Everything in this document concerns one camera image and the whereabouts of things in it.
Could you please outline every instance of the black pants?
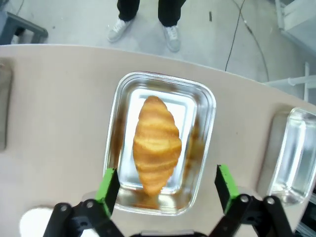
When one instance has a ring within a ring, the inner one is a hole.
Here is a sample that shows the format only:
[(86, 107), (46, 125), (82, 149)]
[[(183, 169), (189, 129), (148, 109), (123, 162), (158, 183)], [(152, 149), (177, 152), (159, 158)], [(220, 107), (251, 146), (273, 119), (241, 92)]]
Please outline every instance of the black pants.
[[(119, 19), (130, 21), (136, 16), (140, 0), (118, 0)], [(186, 0), (159, 0), (158, 18), (166, 27), (176, 26)]]

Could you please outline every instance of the empty metal pan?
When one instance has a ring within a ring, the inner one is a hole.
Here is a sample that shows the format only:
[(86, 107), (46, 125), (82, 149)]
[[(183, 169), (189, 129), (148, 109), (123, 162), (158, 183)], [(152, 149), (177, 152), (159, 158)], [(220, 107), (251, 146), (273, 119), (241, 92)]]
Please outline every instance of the empty metal pan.
[(316, 115), (300, 108), (278, 112), (272, 122), (257, 192), (285, 205), (299, 204), (316, 173)]
[[(140, 110), (148, 96), (158, 96), (179, 129), (182, 151), (161, 193), (143, 192), (132, 146)], [(118, 169), (121, 188), (116, 208), (155, 215), (178, 215), (196, 199), (207, 157), (216, 103), (204, 85), (160, 74), (134, 72), (118, 84), (112, 106), (104, 170)]]

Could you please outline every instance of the gray plastic stool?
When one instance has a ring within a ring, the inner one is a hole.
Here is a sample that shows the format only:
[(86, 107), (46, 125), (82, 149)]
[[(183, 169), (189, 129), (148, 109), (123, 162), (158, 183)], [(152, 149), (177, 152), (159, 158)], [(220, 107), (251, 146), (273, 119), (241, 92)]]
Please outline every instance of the gray plastic stool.
[(13, 36), (20, 36), (25, 30), (34, 33), (31, 43), (40, 43), (42, 38), (48, 37), (46, 29), (10, 12), (0, 11), (0, 45), (11, 44)]

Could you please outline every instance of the shoelace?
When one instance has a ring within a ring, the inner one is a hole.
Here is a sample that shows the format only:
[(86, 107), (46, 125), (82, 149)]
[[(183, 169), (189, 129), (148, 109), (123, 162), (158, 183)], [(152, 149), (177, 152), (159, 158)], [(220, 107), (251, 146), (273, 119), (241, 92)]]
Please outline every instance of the shoelace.
[(171, 40), (178, 39), (178, 32), (176, 26), (166, 27), (166, 30)]
[(114, 27), (113, 27), (113, 30), (115, 31), (115, 32), (119, 32), (120, 31), (120, 29), (122, 29), (124, 26), (125, 26), (125, 22), (124, 21), (122, 21), (122, 20), (118, 20), (116, 23), (115, 23), (115, 25), (114, 25)]

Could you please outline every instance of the golden brown croissant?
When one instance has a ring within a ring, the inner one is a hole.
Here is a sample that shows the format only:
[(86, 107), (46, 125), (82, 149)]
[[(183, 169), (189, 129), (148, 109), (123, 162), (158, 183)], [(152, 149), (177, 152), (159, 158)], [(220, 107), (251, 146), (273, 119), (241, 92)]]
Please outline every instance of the golden brown croissant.
[(158, 97), (146, 99), (138, 119), (133, 156), (144, 191), (152, 196), (167, 184), (182, 145), (173, 116)]

